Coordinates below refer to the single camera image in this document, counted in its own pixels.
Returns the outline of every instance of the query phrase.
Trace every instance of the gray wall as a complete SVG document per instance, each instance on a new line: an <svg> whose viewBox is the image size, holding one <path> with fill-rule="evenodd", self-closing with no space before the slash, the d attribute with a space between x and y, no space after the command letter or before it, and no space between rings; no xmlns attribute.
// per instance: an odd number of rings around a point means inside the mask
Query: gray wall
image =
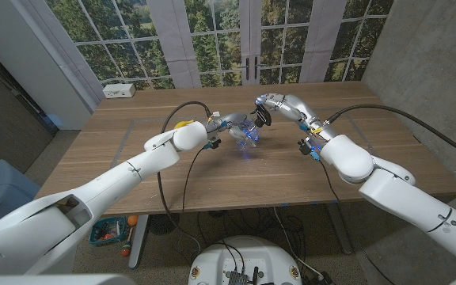
<svg viewBox="0 0 456 285"><path fill-rule="evenodd" d="M410 112L456 141L456 1L396 0L363 82L386 105ZM403 122L456 177L456 149ZM449 205L456 208L456 199ZM350 227L396 283L446 284L456 279L456 258L425 234L369 205L345 208L354 216L364 213L360 219L351 217ZM365 223L363 229L357 230L360 223ZM384 283L363 263L369 283Z"/></svg>
<svg viewBox="0 0 456 285"><path fill-rule="evenodd" d="M10 1L0 0L0 62L62 130L78 130L90 112Z"/></svg>

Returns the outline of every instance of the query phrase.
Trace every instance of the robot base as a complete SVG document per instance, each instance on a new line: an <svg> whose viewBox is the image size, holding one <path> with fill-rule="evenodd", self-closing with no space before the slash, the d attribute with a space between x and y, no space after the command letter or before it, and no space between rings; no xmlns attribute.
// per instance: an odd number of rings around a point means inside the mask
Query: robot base
<svg viewBox="0 0 456 285"><path fill-rule="evenodd" d="M189 272L189 285L248 284L254 276L257 276L258 284L302 284L293 257L270 241L237 236L225 238L225 243L238 249L244 257L245 271L241 274L242 259L237 251L229 247L237 261L237 272L234 272L234 259L225 245L214 244L196 257Z"/></svg>

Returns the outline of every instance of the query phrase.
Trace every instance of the wooden table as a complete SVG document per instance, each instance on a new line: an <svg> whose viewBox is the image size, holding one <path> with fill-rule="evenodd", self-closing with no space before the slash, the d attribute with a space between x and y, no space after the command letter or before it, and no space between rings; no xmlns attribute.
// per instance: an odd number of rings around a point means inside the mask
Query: wooden table
<svg viewBox="0 0 456 285"><path fill-rule="evenodd" d="M104 100L84 126L37 197L76 188L111 166L143 151L146 140L157 135L164 119L179 104L202 101L221 114L251 112L264 93L294 94L323 120L350 105L381 104L362 82L293 85L254 85L201 89L139 91L133 98ZM177 113L178 120L205 119L199 106ZM373 155L410 170L417 186L432 195L456 193L456 180L418 142L397 117L376 109L358 109L342 115L333 125ZM237 150L234 139L222 133L216 150L203 151L188 181L186 211L329 203L329 189L321 165L298 150L305 138L298 126L272 113L272 125L264 126L257 147ZM180 161L163 171L163 188L171 211L180 211L184 182L195 150L180 154ZM361 200L359 185L344 183L327 165L332 185L341 200ZM114 204L105 214L164 213L156 177L148 178Z"/></svg>

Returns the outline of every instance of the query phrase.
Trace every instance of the greenery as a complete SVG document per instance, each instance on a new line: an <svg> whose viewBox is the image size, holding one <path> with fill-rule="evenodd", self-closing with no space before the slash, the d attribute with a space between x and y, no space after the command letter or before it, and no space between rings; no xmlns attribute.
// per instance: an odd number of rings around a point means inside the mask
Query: greenery
<svg viewBox="0 0 456 285"><path fill-rule="evenodd" d="M288 24L309 23L313 0L290 0Z"/></svg>
<svg viewBox="0 0 456 285"><path fill-rule="evenodd" d="M367 68L368 60L353 59L349 64L348 73L346 74L347 81L362 80L363 72Z"/></svg>
<svg viewBox="0 0 456 285"><path fill-rule="evenodd" d="M261 25L284 25L286 0L262 0Z"/></svg>
<svg viewBox="0 0 456 285"><path fill-rule="evenodd" d="M83 0L82 3L103 40L127 39L111 0ZM146 0L116 0L116 3L132 38L157 35ZM47 0L47 4L74 42L99 40L77 0ZM131 43L107 44L106 46L125 78L145 77ZM108 56L103 45L89 44L77 46L77 48L98 80L120 78L121 74L117 71L116 65ZM135 49L148 76L169 75L159 40L136 42ZM152 82L155 89L175 88L171 78L154 79ZM150 88L147 81L132 83L137 89Z"/></svg>
<svg viewBox="0 0 456 285"><path fill-rule="evenodd" d="M349 57L361 22L362 20L349 21L340 24L339 32L337 33L336 45L333 48L332 57L330 59L342 59Z"/></svg>
<svg viewBox="0 0 456 285"><path fill-rule="evenodd" d="M74 42L100 41L78 0L45 1ZM286 2L286 0L262 0L263 27L284 24ZM78 46L78 50L100 81L121 78L121 75L125 78L144 78L145 74L135 50L149 77L170 76L159 40L140 40L134 43L134 50L112 0L82 0L82 3L103 40L128 40L123 43L106 44L115 64L102 44ZM348 0L344 18L363 16L368 3L369 0ZM146 0L116 0L116 4L130 38L140 39L157 35ZM211 0L184 0L184 4L190 31L207 32L207 34L192 37L202 86L220 86L221 79L224 86L241 85L241 71L223 72L238 70L241 66L240 32L224 32L224 30L240 28L239 0L214 0L213 7L211 7ZM373 15L384 15L390 11L392 4L393 0L372 0L367 12ZM287 22L289 24L308 23L312 5L313 0L290 0ZM360 36L355 43L356 34L362 22ZM355 45L353 56L370 57L384 24L385 19L342 23L331 59L349 57L353 45ZM282 83L298 82L301 67L281 67L281 55L283 55L283 64L302 63L307 33L308 26L289 27L286 31L286 39L283 39L283 28L262 29L260 61L272 68L260 71L261 84L279 83L280 69L282 69ZM285 40L284 49L282 49L283 40ZM325 80L342 80L346 68L348 69L346 80L359 80L367 67L367 62L352 60L350 66L347 66L348 61L330 63ZM150 82L155 89L174 88L171 78L138 80L132 83L137 89L149 89Z"/></svg>
<svg viewBox="0 0 456 285"><path fill-rule="evenodd" d="M206 32L214 29L210 2L204 0L186 0L189 28L191 32ZM238 29L238 1L217 1L214 5L216 16L216 30ZM237 69L241 65L241 37L239 32L209 33L193 36L198 70L200 72ZM201 74L200 81L204 87L221 85L219 74ZM228 72L222 75L224 86L241 84L239 73Z"/></svg>
<svg viewBox="0 0 456 285"><path fill-rule="evenodd" d="M363 22L362 31L356 43L353 56L365 58L372 55L385 21L386 19L366 19Z"/></svg>
<svg viewBox="0 0 456 285"><path fill-rule="evenodd" d="M344 9L343 19L361 17L369 5L369 0L348 0Z"/></svg>
<svg viewBox="0 0 456 285"><path fill-rule="evenodd" d="M330 63L329 68L326 71L325 81L326 82L339 82L342 81L344 71L346 70L347 60Z"/></svg>
<svg viewBox="0 0 456 285"><path fill-rule="evenodd" d="M372 0L370 3L370 15L387 15L392 7L393 0Z"/></svg>

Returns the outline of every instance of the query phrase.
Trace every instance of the white box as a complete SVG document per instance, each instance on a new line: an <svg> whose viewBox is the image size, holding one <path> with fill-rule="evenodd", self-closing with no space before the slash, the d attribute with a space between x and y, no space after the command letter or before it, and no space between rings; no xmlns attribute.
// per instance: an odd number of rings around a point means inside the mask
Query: white box
<svg viewBox="0 0 456 285"><path fill-rule="evenodd" d="M135 94L133 84L108 84L103 88L107 98L130 98Z"/></svg>

